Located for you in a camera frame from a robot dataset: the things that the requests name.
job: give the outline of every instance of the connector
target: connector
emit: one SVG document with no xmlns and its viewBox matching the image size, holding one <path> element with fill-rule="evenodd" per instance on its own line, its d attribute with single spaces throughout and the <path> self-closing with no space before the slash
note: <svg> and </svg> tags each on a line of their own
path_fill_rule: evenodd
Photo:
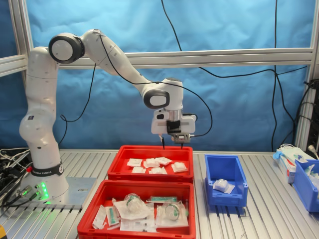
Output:
<svg viewBox="0 0 319 239">
<path fill-rule="evenodd" d="M 20 196 L 22 198 L 25 197 L 31 190 L 32 188 L 30 186 L 26 186 L 26 188 L 23 189 L 22 192 L 20 192 Z"/>
<path fill-rule="evenodd" d="M 32 201 L 33 199 L 35 199 L 38 195 L 40 194 L 40 191 L 36 191 L 31 197 L 30 197 L 30 201 Z"/>
</svg>

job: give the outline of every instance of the metal table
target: metal table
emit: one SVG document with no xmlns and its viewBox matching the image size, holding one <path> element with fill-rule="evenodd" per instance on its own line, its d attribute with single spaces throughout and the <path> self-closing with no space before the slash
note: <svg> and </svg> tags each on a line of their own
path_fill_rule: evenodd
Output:
<svg viewBox="0 0 319 239">
<path fill-rule="evenodd" d="M 116 150 L 61 150 L 65 174 L 73 177 L 107 179 Z M 247 207 L 206 206 L 204 155 L 238 155 L 249 186 Z M 202 239 L 315 239 L 319 238 L 319 215 L 309 214 L 294 188 L 284 176 L 271 153 L 194 152 L 194 185 L 196 194 L 196 233 Z M 83 210 L 63 208 L 10 208 L 0 217 L 8 238 L 62 239 L 77 237 L 76 227 L 94 193 Z"/>
</svg>

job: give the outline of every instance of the green led light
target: green led light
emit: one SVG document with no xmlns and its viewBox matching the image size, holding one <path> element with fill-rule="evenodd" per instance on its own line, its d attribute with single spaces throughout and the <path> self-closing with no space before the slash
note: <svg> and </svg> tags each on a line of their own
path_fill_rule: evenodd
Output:
<svg viewBox="0 0 319 239">
<path fill-rule="evenodd" d="M 45 187 L 45 183 L 42 182 L 41 185 L 42 185 L 42 189 L 43 189 L 43 192 L 44 192 L 44 195 L 45 195 L 44 199 L 48 199 L 49 195 L 48 195 L 47 189 Z"/>
</svg>

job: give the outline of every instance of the white packet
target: white packet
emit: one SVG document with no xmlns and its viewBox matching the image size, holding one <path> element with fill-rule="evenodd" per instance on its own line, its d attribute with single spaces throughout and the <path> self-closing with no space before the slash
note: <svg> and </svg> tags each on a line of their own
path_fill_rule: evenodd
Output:
<svg viewBox="0 0 319 239">
<path fill-rule="evenodd" d="M 175 209 L 176 211 L 174 213 L 178 214 L 178 216 L 176 216 L 176 220 L 169 218 L 171 208 Z M 164 203 L 163 206 L 158 206 L 155 225 L 157 228 L 188 227 L 186 209 L 183 203 L 181 203 L 181 201 L 178 203 L 167 202 Z"/>
<path fill-rule="evenodd" d="M 101 205 L 92 223 L 92 227 L 95 229 L 103 229 L 104 225 L 106 224 L 104 222 L 105 217 L 106 217 L 106 209 L 105 207 Z"/>
<path fill-rule="evenodd" d="M 160 163 L 155 161 L 154 158 L 148 158 L 143 162 L 145 168 L 157 168 L 159 167 Z"/>
<path fill-rule="evenodd" d="M 146 168 L 142 168 L 142 167 L 134 167 L 132 170 L 132 173 L 145 173 L 146 172 Z"/>
<path fill-rule="evenodd" d="M 235 185 L 228 183 L 227 180 L 224 179 L 216 180 L 213 184 L 213 189 L 227 194 L 230 194 L 234 188 Z"/>
<path fill-rule="evenodd" d="M 315 165 L 313 164 L 313 165 L 310 165 L 308 168 L 305 169 L 305 173 L 307 174 L 307 176 L 310 175 L 311 170 L 313 169 L 314 166 L 315 166 Z"/>
<path fill-rule="evenodd" d="M 184 163 L 175 163 L 171 165 L 174 173 L 186 172 L 187 168 Z"/>
<path fill-rule="evenodd" d="M 163 164 L 165 166 L 168 165 L 170 162 L 172 162 L 170 159 L 165 158 L 165 157 L 155 158 L 155 161 L 157 161 L 160 164 Z"/>
<path fill-rule="evenodd" d="M 319 179 L 317 179 L 316 177 L 314 177 L 312 175 L 309 175 L 309 179 L 313 183 L 313 185 L 317 188 L 317 190 L 319 191 Z"/>
<path fill-rule="evenodd" d="M 300 163 L 307 163 L 307 160 L 314 159 L 303 152 L 300 148 L 291 147 L 289 145 L 284 145 L 283 147 L 281 147 L 281 152 L 292 162 L 297 160 Z"/>
<path fill-rule="evenodd" d="M 162 168 L 152 168 L 149 171 L 149 174 L 167 174 L 167 172 L 166 172 L 164 167 L 162 167 Z"/>
<path fill-rule="evenodd" d="M 152 212 L 146 218 L 136 220 L 121 220 L 121 231 L 131 232 L 149 232 L 156 233 L 155 217 L 154 217 L 154 203 L 147 203 L 146 206 Z"/>
<path fill-rule="evenodd" d="M 105 207 L 106 217 L 108 219 L 109 227 L 120 222 L 113 207 Z"/>
<path fill-rule="evenodd" d="M 142 219 L 142 218 L 146 218 L 151 213 L 149 208 L 145 205 L 143 201 L 137 212 L 130 211 L 127 206 L 128 203 L 129 203 L 128 200 L 118 201 L 113 203 L 113 205 L 118 210 L 121 219 L 129 219 L 129 220 Z"/>
<path fill-rule="evenodd" d="M 131 166 L 131 167 L 140 167 L 142 161 L 143 161 L 142 159 L 130 158 L 130 160 L 128 161 L 127 165 Z"/>
</svg>

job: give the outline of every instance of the blue backdrop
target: blue backdrop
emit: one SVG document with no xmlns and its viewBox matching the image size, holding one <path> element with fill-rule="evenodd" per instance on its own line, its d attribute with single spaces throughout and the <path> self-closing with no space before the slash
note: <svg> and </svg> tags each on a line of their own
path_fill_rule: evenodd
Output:
<svg viewBox="0 0 319 239">
<path fill-rule="evenodd" d="M 183 50 L 271 48 L 274 46 L 275 0 L 205 1 L 165 0 Z M 314 0 L 280 0 L 277 47 L 309 47 Z M 82 35 L 99 28 L 125 52 L 178 51 L 173 31 L 160 0 L 56 0 L 28 1 L 34 46 L 48 45 L 61 32 Z M 0 14 L 2 21 L 10 19 Z M 278 66 L 278 73 L 302 66 Z M 246 74 L 272 66 L 207 68 L 217 75 Z M 87 101 L 93 70 L 59 70 L 57 114 L 76 119 Z M 219 79 L 198 68 L 138 69 L 145 77 L 161 81 L 176 77 L 201 95 L 210 106 L 214 124 L 210 134 L 194 138 L 195 150 L 270 151 L 274 129 L 271 101 L 274 74 L 263 72 L 239 78 Z M 303 94 L 306 70 L 280 75 L 286 108 L 296 114 Z M 25 145 L 18 134 L 26 113 L 23 84 L 15 74 L 0 78 L 0 146 Z M 189 92 L 184 111 L 199 117 L 196 133 L 209 128 L 205 105 Z M 277 85 L 275 110 L 278 127 L 275 146 L 292 129 L 284 112 Z M 96 70 L 90 103 L 80 120 L 70 123 L 61 148 L 119 148 L 123 144 L 159 145 L 151 134 L 153 111 L 146 108 L 138 91 L 117 76 Z M 59 141 L 65 123 L 57 117 L 54 134 Z"/>
</svg>

